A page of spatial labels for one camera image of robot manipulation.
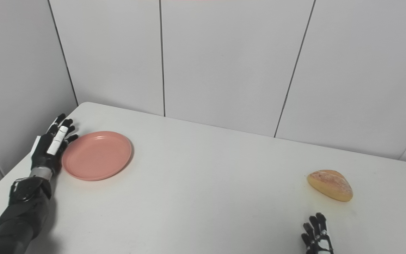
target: robotic hand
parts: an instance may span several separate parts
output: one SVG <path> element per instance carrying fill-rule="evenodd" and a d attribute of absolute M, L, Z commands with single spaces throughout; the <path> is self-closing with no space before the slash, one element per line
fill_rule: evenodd
<path fill-rule="evenodd" d="M 72 119 L 61 114 L 47 133 L 37 137 L 32 147 L 29 177 L 15 180 L 8 206 L 0 216 L 0 254 L 23 254 L 36 238 L 48 216 L 52 196 L 50 179 L 61 168 L 61 156 L 68 144 L 78 138 Z"/>
<path fill-rule="evenodd" d="M 327 232 L 327 219 L 320 212 L 316 216 L 309 217 L 308 222 L 303 224 L 306 233 L 302 239 L 306 245 L 306 254 L 334 254 L 332 242 Z"/>

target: pink plate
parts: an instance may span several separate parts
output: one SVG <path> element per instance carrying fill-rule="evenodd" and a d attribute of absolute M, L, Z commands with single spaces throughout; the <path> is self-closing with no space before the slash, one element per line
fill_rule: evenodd
<path fill-rule="evenodd" d="M 117 174 L 131 157 L 131 143 L 117 132 L 92 132 L 79 137 L 65 150 L 63 168 L 86 181 L 103 180 Z"/>

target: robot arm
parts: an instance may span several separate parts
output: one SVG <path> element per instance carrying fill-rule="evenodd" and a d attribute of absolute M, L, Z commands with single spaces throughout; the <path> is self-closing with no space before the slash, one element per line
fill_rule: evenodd
<path fill-rule="evenodd" d="M 31 174 L 15 180 L 10 188 L 8 206 L 0 216 L 0 254 L 23 254 L 48 217 L 50 179 L 61 168 L 63 151 L 78 138 L 66 138 L 75 127 L 72 119 L 65 118 L 65 114 L 58 116 L 47 133 L 37 137 Z"/>

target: table surface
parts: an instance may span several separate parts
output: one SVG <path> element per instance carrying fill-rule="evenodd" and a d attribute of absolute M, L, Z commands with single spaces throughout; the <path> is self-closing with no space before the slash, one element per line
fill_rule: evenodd
<path fill-rule="evenodd" d="M 83 103 L 79 135 L 128 137 L 134 156 L 117 175 L 86 182 L 58 174 L 50 216 L 27 253 L 303 254 L 302 224 L 327 217 L 339 254 L 406 253 L 406 162 Z M 341 172 L 347 203 L 306 176 Z M 0 214 L 24 158 L 0 181 Z"/>

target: bread roll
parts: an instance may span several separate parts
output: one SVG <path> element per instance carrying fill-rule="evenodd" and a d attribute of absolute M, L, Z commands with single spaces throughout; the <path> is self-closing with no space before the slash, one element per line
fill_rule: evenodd
<path fill-rule="evenodd" d="M 308 183 L 321 193 L 343 202 L 350 201 L 353 191 L 345 177 L 335 170 L 319 170 L 308 176 Z"/>

